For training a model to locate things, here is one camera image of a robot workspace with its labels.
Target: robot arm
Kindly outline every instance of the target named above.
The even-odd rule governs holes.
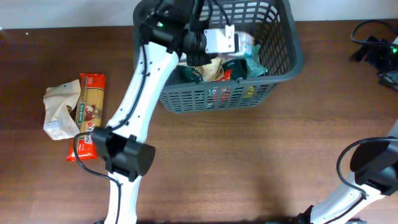
[[[108,175],[121,185],[119,189],[111,181],[108,216],[99,223],[137,221],[139,184],[155,156],[155,148],[145,144],[149,121],[160,92],[180,58],[185,57],[190,65],[202,65],[218,54],[251,56],[252,37],[244,32],[235,32],[234,25],[227,25],[224,29],[187,29],[188,21],[198,19],[203,2],[179,3],[191,6],[194,11],[199,10],[199,13],[182,16],[189,18],[185,22],[181,22],[180,17],[173,19],[172,16],[154,14],[140,26],[142,42],[137,68],[124,99],[107,127],[95,128],[91,133],[98,154],[105,160]]]
[[[155,13],[141,24],[139,59],[126,95],[107,127],[95,127],[91,133],[98,154],[105,160],[109,176],[121,185],[119,188],[111,182],[105,224],[137,221],[139,183],[155,156],[155,148],[146,144],[149,121],[160,92],[182,55],[186,55],[189,65],[204,65],[217,54],[228,54],[230,57],[252,54],[252,37],[236,32],[234,25],[227,24],[224,29],[207,29],[204,23],[200,23],[198,17],[203,2],[176,1],[176,4],[184,4],[184,7],[176,7],[183,12],[176,13],[168,7],[169,16]],[[398,137],[398,123],[391,136]],[[342,185],[324,202],[300,214],[295,223],[345,223],[371,202],[394,193],[398,189],[396,142],[360,145],[351,160],[351,170],[348,182],[362,188],[366,195]]]
[[[370,203],[392,195],[398,189],[398,120],[388,136],[391,138],[358,141],[365,143],[351,158],[351,173],[346,181],[366,194],[341,184],[325,201],[301,213],[297,223],[344,224]]]

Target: green snack bag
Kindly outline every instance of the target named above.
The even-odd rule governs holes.
[[[179,70],[182,79],[184,79],[184,81],[186,82],[200,83],[201,81],[203,81],[201,73],[195,70],[194,68],[177,65],[177,69]]]
[[[230,76],[231,80],[237,80],[238,78],[247,78],[246,72],[239,59],[231,59],[223,63],[223,69],[225,76]]]

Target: pasta package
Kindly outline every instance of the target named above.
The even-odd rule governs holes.
[[[81,92],[77,103],[76,124],[81,133],[92,131],[101,125],[104,103],[105,76],[102,74],[80,74]],[[81,136],[76,141],[76,148],[81,160],[98,158],[91,136]],[[73,140],[70,146],[68,161],[75,161]]]

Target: crumpled paper bag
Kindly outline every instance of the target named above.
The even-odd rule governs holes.
[[[79,80],[47,88],[43,97],[45,106],[43,129],[53,140],[73,138],[79,133],[76,123],[69,115],[79,97]]]

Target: wooden table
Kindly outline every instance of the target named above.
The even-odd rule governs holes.
[[[139,219],[296,216],[335,190],[341,184],[335,171],[339,153],[356,140],[385,136],[398,118],[398,94],[377,84],[370,65],[348,61],[359,48],[349,40],[357,23],[298,22],[305,67],[261,106],[176,115],[158,105],[148,136],[157,155],[141,182]],[[109,183],[65,161],[70,142],[52,141],[42,130],[42,97],[47,87],[79,73],[104,73],[106,123],[134,71],[132,32],[1,31],[0,223],[93,223],[106,216]],[[371,34],[392,37],[368,26],[358,38]],[[86,164],[104,170],[100,160]],[[357,217],[396,223],[398,197],[376,202]]]

